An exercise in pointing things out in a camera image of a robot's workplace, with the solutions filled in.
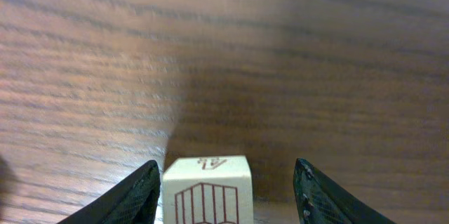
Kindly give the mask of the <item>cream block with red drawing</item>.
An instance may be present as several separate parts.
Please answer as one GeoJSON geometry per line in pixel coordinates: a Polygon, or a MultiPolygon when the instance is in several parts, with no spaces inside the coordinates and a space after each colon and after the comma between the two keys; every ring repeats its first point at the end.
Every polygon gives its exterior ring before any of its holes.
{"type": "Polygon", "coordinates": [[[163,173],[165,224],[253,224],[246,157],[179,158],[163,173]]]}

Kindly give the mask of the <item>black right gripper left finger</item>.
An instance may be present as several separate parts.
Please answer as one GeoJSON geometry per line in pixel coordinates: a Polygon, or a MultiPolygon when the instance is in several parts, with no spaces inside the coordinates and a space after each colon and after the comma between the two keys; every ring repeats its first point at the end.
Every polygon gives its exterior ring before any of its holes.
{"type": "Polygon", "coordinates": [[[158,164],[150,160],[58,224],[153,224],[160,187],[158,164]]]}

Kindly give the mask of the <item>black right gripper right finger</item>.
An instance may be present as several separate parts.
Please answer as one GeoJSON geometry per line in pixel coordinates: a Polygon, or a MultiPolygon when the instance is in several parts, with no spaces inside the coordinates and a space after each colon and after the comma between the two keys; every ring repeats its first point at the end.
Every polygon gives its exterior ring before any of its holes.
{"type": "Polygon", "coordinates": [[[295,162],[293,188],[300,224],[394,224],[306,159],[295,162]]]}

